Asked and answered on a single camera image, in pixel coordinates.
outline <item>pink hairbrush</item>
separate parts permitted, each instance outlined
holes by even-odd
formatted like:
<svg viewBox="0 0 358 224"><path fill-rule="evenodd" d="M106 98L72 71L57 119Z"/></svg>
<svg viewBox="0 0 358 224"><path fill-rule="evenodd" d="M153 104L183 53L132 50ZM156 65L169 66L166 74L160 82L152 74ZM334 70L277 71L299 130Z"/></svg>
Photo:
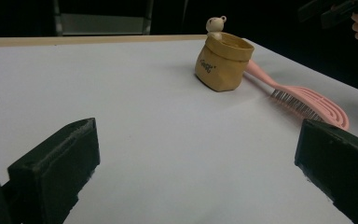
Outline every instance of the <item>pink hairbrush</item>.
<svg viewBox="0 0 358 224"><path fill-rule="evenodd" d="M280 85L252 60L246 67L246 73L274 88L271 97L288 106L304 119L323 121L345 131L349 129L350 123L345 112L318 92L304 87Z"/></svg>

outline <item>small white figurine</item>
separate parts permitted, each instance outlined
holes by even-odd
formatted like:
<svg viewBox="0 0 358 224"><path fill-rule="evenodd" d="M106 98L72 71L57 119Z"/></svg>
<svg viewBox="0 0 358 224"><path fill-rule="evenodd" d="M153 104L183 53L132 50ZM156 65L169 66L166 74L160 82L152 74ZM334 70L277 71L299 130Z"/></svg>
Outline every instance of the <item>small white figurine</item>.
<svg viewBox="0 0 358 224"><path fill-rule="evenodd" d="M208 21L206 22L206 30L208 31L208 36L213 36L214 38L221 40L222 35L220 34L220 32L223 31L226 20L227 18L225 16L222 16L220 18L212 17L208 19Z"/></svg>

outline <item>small kraft paper pouch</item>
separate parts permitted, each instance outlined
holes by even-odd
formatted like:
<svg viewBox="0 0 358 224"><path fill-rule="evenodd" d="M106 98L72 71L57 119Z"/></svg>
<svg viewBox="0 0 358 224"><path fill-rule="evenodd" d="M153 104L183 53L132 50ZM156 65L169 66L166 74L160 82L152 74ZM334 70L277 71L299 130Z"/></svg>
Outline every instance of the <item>small kraft paper pouch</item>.
<svg viewBox="0 0 358 224"><path fill-rule="evenodd" d="M255 48L245 40L221 32L221 39L210 35L196 62L196 76L214 91L233 91Z"/></svg>

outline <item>brush bristles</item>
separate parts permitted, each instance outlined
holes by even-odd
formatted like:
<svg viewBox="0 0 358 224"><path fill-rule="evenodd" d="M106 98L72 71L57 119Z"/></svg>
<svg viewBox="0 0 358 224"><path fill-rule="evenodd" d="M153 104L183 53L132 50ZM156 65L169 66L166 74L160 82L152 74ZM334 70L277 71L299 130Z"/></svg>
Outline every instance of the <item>brush bristles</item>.
<svg viewBox="0 0 358 224"><path fill-rule="evenodd" d="M282 105L286 105L290 109L294 110L299 116L304 119L314 119L318 121L324 121L314 110L312 110L309 106L299 101L293 95L284 92L275 90L271 97L277 100Z"/></svg>

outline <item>white table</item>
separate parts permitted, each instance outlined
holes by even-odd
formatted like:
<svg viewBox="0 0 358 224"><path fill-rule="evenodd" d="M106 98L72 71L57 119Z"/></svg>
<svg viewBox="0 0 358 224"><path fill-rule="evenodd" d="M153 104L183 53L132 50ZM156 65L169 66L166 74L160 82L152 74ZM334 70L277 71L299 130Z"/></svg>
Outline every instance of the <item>white table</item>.
<svg viewBox="0 0 358 224"><path fill-rule="evenodd" d="M301 120L244 76L200 83L204 40L0 48L0 183L64 125L94 117L102 163L71 223L351 223L294 165ZM358 90L257 44L282 84L340 105L358 136Z"/></svg>

